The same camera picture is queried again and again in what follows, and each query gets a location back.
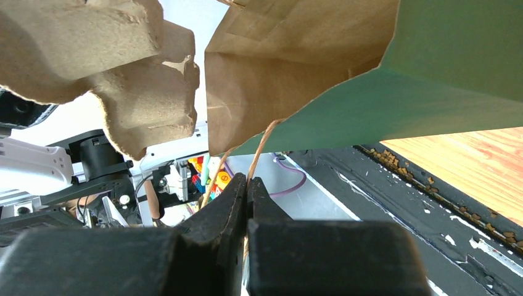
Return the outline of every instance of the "wooden surface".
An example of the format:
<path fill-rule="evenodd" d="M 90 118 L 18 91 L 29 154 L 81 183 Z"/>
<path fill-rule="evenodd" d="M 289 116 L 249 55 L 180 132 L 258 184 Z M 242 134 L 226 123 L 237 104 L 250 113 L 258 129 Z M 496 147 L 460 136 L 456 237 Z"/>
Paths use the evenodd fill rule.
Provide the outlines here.
<path fill-rule="evenodd" d="M 397 139 L 383 144 L 523 226 L 523 128 Z"/>

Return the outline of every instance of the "purple cable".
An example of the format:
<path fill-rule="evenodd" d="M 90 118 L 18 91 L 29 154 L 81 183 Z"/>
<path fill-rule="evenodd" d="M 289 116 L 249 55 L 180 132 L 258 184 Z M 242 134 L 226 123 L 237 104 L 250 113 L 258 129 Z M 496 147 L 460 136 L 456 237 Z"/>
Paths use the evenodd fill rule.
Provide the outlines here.
<path fill-rule="evenodd" d="M 302 180 L 300 182 L 298 182 L 298 184 L 296 184 L 295 186 L 292 186 L 291 188 L 289 188 L 287 190 L 283 190 L 283 191 L 276 192 L 276 193 L 271 193 L 270 196 L 272 198 L 282 197 L 284 195 L 287 195 L 287 194 L 289 194 L 291 192 L 294 192 L 294 191 L 300 189 L 300 187 L 302 187 L 305 184 L 305 182 L 307 181 L 307 176 L 305 175 L 305 173 L 300 171 L 300 170 L 296 170 L 295 168 L 289 168 L 288 166 L 285 166 L 283 163 L 281 163 L 280 159 L 278 158 L 278 156 L 275 153 L 273 153 L 273 155 L 274 155 L 274 161 L 279 166 L 281 166 L 282 168 L 284 168 L 287 171 L 291 171 L 293 173 L 301 174 L 302 175 Z M 229 174 L 229 176 L 233 177 L 234 173 L 231 170 L 231 167 L 227 164 L 227 160 L 223 164 L 224 164 L 225 171 L 227 172 L 227 174 Z"/>

